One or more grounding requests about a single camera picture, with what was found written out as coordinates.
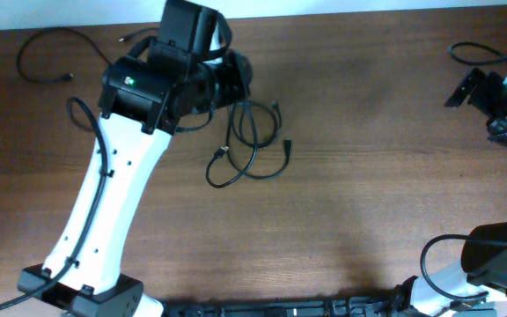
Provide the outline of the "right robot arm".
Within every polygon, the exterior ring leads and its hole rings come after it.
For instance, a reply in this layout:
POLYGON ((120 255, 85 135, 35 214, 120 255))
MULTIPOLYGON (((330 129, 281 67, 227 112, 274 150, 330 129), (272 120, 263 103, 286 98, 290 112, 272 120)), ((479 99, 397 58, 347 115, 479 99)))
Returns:
MULTIPOLYGON (((459 48, 478 48, 462 41, 448 49, 450 57, 469 72, 446 100, 447 107, 467 103, 487 119, 487 139, 507 149, 507 55, 467 60, 459 48)), ((388 316, 494 316, 507 302, 507 218, 484 220, 468 233, 442 233, 425 243, 418 276, 394 291, 388 316)))

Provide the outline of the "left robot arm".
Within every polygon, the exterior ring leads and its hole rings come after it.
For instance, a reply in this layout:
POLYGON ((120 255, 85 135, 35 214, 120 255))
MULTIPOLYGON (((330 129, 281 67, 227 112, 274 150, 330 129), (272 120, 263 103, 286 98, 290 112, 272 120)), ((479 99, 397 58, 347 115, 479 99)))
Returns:
POLYGON ((231 49, 224 15, 188 1, 165 4, 157 32, 103 75, 92 158, 70 218, 46 260, 18 289, 73 316, 159 316, 163 304, 121 272, 129 228, 181 118, 244 99, 252 72, 231 49))

